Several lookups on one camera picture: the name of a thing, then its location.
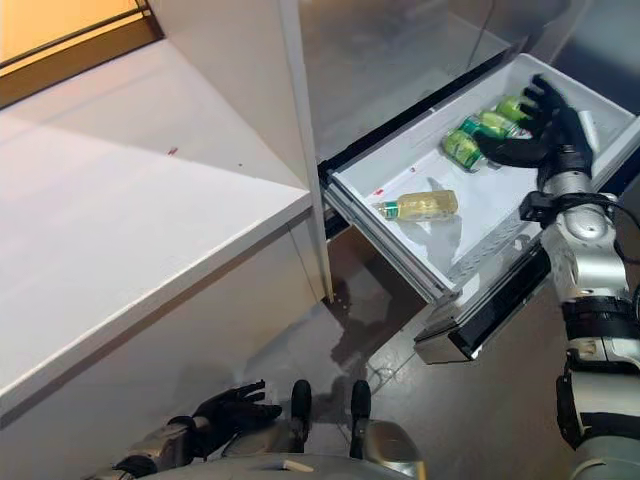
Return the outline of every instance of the green can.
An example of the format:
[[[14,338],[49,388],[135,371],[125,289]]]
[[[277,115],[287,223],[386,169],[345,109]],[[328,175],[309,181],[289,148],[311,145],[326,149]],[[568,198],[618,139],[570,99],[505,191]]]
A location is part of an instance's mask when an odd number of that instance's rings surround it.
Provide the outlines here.
[[[468,134],[461,130],[449,132],[442,140],[442,148],[454,162],[467,171],[476,172],[486,158]]]
[[[499,113],[484,110],[478,114],[478,120],[489,128],[505,131],[508,138],[531,138],[527,130]]]
[[[496,125],[495,122],[485,123],[476,116],[465,118],[462,125],[460,125],[460,130],[471,136],[480,132],[490,137],[505,138],[509,134],[508,130]]]
[[[511,120],[512,122],[518,122],[525,118],[531,118],[529,115],[520,110],[520,105],[528,101],[524,97],[507,96],[504,97],[500,103],[496,106],[496,112]]]

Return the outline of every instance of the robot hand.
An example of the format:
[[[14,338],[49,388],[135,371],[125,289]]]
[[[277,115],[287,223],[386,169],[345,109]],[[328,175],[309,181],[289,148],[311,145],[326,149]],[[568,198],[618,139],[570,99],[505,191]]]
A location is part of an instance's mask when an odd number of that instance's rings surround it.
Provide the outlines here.
[[[115,466],[91,480],[141,478],[206,458],[234,435],[269,426],[280,414],[279,405],[257,405],[265,399],[264,380],[232,388],[202,403],[192,416],[172,418],[167,425],[132,445]]]
[[[202,403],[191,418],[205,418],[208,428],[200,429],[194,455],[206,457],[240,433],[269,426],[282,413],[279,405],[257,405],[265,399],[264,380],[232,388]]]
[[[522,92],[520,110],[527,115],[518,125],[531,139],[499,139],[476,132],[480,151],[501,165],[538,169],[538,190],[557,173],[572,170],[591,178],[593,150],[580,117],[562,95],[540,75]]]

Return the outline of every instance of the bottle label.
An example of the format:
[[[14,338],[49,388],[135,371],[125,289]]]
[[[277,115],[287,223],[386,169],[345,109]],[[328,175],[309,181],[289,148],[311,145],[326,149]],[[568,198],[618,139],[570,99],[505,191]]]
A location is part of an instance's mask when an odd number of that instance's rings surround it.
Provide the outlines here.
[[[384,202],[384,218],[392,220],[398,218],[398,202]]]

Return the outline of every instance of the white cabinet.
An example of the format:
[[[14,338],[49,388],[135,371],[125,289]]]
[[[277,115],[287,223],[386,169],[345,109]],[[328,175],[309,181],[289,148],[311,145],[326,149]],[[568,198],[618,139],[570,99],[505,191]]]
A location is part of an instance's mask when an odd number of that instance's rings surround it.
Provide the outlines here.
[[[317,302],[298,249],[309,252],[294,240],[305,221],[279,229],[5,412],[0,478],[83,478],[220,393]]]

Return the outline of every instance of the refrigerator drawer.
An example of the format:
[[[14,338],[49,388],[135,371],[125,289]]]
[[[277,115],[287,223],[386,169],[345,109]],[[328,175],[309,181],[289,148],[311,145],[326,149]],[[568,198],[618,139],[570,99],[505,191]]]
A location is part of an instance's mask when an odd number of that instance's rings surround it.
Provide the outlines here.
[[[503,95],[519,94],[537,73],[577,110],[591,112],[600,142],[594,183],[602,186],[639,145],[640,121],[529,55],[518,55],[329,175],[327,202],[361,230],[409,284],[440,306],[453,307],[455,300],[452,313],[433,316],[432,332],[450,331],[467,321],[538,245],[540,228],[521,222],[518,215],[521,200],[536,190],[535,170],[484,167],[467,173],[440,150],[442,137],[465,117],[494,107]],[[372,207],[405,193],[443,189],[453,190],[458,199],[458,214],[451,221],[387,221]]]

